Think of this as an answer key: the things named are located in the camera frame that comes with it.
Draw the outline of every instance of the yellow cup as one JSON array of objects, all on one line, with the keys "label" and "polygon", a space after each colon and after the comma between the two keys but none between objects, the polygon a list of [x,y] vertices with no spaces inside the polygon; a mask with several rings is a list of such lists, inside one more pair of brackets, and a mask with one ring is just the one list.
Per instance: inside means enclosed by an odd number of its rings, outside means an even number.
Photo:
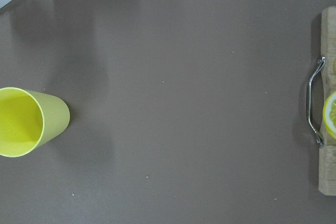
[{"label": "yellow cup", "polygon": [[23,156],[62,133],[70,121],[58,97],[19,88],[0,89],[0,155]]}]

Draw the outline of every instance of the silver handle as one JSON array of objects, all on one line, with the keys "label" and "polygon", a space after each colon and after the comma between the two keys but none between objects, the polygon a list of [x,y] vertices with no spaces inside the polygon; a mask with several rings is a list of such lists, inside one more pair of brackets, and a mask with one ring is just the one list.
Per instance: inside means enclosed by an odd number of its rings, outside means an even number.
[{"label": "silver handle", "polygon": [[326,64],[325,57],[321,56],[321,59],[317,62],[317,68],[315,72],[312,74],[312,76],[309,79],[308,86],[307,86],[307,96],[306,96],[306,116],[307,116],[307,121],[314,131],[316,135],[316,142],[319,145],[319,147],[322,147],[324,145],[323,141],[323,136],[322,134],[314,127],[314,125],[311,122],[311,90],[312,90],[312,83],[315,78],[315,76],[322,70],[324,65]]}]

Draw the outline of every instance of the lemon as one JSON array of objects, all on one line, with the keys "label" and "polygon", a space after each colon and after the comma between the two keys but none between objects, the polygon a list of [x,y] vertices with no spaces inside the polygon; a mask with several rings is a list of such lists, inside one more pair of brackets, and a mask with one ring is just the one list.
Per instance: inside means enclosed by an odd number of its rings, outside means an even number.
[{"label": "lemon", "polygon": [[336,92],[333,92],[324,103],[323,121],[328,133],[336,138]]}]

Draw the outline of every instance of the lemon slice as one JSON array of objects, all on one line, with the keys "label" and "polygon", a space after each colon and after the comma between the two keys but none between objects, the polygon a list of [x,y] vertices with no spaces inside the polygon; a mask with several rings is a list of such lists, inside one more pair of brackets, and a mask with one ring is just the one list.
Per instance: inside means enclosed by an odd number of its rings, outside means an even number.
[{"label": "lemon slice", "polygon": [[324,103],[323,121],[328,133],[336,138],[336,92],[333,92]]}]

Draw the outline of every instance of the wooden board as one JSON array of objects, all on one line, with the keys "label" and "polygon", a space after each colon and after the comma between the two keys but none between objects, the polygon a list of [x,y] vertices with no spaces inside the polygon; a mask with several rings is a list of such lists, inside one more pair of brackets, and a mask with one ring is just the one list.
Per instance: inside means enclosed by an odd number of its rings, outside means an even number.
[{"label": "wooden board", "polygon": [[[336,7],[328,7],[322,12],[321,55],[326,63],[322,69],[324,100],[336,91]],[[319,190],[325,195],[336,196],[336,139],[326,131],[322,121],[320,132],[324,147],[320,148]]]}]

